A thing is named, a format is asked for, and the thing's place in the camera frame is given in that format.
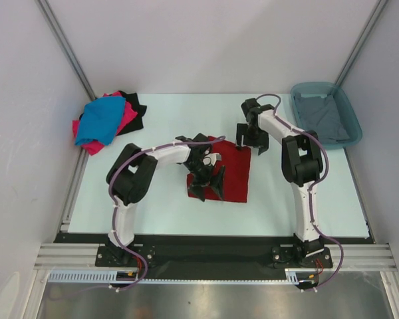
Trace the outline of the red t shirt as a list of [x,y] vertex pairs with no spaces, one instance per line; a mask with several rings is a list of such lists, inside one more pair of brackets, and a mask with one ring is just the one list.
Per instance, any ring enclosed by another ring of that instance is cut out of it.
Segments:
[[[205,136],[201,133],[192,139],[190,143],[190,154],[184,166],[189,171],[189,163],[194,158],[204,157],[208,154],[221,154],[221,161],[214,167],[215,175],[221,166],[225,166],[224,175],[224,200],[233,203],[246,203],[248,194],[249,170],[251,164],[251,150],[242,147],[240,150],[236,145],[227,140],[218,141],[213,136]],[[187,175],[187,189],[192,182],[193,176],[189,171]],[[220,200],[208,186],[205,186],[205,200]]]

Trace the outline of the blue t shirt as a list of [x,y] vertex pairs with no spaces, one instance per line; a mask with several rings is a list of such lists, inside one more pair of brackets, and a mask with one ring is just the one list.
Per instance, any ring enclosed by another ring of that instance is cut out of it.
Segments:
[[121,123],[125,103],[121,96],[105,96],[86,104],[74,144],[81,146],[93,141],[105,146],[111,144]]

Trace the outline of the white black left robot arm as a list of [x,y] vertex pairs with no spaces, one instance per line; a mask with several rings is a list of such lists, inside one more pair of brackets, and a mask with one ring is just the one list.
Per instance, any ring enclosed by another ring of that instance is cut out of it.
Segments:
[[113,201],[112,228],[106,247],[110,257],[118,265],[129,264],[136,259],[139,265],[146,264],[129,246],[134,240],[136,207],[146,196],[157,169],[167,165],[184,166],[192,175],[188,192],[200,201],[205,201],[205,191],[210,189],[222,200],[225,166],[217,171],[221,154],[213,151],[213,145],[225,140],[219,136],[210,140],[203,134],[190,139],[178,136],[169,144],[142,149],[136,144],[127,144],[106,176],[108,194]]

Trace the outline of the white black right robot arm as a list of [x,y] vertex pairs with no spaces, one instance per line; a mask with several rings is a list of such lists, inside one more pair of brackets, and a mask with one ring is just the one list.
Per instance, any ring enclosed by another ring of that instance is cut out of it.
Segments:
[[318,136],[288,123],[277,114],[276,106],[261,105],[256,98],[246,99],[241,109],[245,123],[238,123],[235,145],[258,149],[258,154],[269,149],[269,138],[281,145],[281,170],[290,183],[295,202],[297,228],[292,256],[288,261],[300,266],[315,264],[324,252],[323,236],[315,218],[317,183],[327,176],[328,156]]

